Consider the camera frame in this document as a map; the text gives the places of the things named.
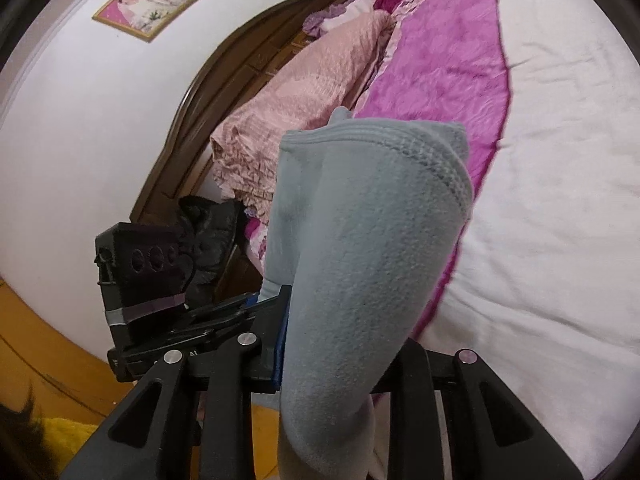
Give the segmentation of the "grey fleece pants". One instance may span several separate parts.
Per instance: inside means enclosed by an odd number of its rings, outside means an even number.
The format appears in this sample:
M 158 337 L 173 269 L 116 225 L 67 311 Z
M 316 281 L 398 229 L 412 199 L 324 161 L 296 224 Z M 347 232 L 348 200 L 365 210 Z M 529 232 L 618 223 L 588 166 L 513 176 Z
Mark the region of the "grey fleece pants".
M 371 390 L 410 335 L 473 203 L 455 122 L 344 108 L 279 146 L 263 297 L 292 289 L 280 388 L 285 479 L 362 479 Z

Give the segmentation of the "black jacket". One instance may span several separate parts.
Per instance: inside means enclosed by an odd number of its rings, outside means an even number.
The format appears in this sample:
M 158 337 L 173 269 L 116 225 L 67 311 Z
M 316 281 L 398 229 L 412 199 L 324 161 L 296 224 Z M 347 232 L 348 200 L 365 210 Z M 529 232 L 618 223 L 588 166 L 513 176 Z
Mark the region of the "black jacket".
M 189 195 L 178 200 L 180 249 L 189 257 L 186 304 L 200 308 L 216 304 L 216 289 L 244 229 L 241 203 L 215 203 Z

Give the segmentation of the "dark wooden headboard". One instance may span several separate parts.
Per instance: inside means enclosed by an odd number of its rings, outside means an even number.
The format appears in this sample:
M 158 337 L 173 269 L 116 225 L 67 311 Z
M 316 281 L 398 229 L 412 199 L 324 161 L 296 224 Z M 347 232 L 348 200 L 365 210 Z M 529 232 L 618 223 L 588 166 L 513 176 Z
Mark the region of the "dark wooden headboard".
M 201 193 L 216 200 L 210 134 L 308 44 L 303 32 L 306 17 L 343 1 L 282 1 L 221 43 L 186 90 L 160 156 L 132 208 L 132 222 L 168 226 L 175 219 L 180 197 Z

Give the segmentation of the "pink ruffled folded quilt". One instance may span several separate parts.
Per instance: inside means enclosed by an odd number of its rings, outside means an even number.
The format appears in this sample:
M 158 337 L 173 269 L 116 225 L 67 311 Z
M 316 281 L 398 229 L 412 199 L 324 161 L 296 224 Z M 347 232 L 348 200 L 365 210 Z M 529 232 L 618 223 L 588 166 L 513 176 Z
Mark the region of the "pink ruffled folded quilt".
M 392 27 L 383 10 L 341 24 L 303 47 L 254 98 L 224 118 L 210 135 L 213 176 L 224 196 L 269 222 L 282 136 L 320 128 L 337 107 L 349 106 Z

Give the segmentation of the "purple ruffled pillow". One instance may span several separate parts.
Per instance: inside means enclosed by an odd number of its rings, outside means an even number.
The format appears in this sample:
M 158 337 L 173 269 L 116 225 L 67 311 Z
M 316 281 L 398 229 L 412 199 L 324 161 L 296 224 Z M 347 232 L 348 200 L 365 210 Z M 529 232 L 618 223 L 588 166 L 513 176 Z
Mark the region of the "purple ruffled pillow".
M 344 0 L 332 3 L 327 8 L 309 14 L 303 22 L 303 32 L 312 38 L 319 38 L 337 28 L 341 24 L 348 23 L 361 14 L 383 10 L 393 13 L 402 0 Z

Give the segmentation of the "magenta and white bedspread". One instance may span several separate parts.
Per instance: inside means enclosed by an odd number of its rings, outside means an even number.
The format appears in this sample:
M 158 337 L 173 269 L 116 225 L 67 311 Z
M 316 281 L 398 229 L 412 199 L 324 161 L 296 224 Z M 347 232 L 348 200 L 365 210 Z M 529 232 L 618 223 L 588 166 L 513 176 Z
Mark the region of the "magenta and white bedspread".
M 589 0 L 489 0 L 515 94 L 425 348 L 470 348 L 587 479 L 639 421 L 639 67 Z

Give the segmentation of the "framed wall picture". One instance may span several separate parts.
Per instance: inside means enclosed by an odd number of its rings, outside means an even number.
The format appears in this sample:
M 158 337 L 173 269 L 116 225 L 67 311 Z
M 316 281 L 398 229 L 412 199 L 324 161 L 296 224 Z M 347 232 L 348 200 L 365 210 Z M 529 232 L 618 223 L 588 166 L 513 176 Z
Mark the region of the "framed wall picture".
M 108 0 L 92 19 L 151 42 L 196 2 L 198 0 Z

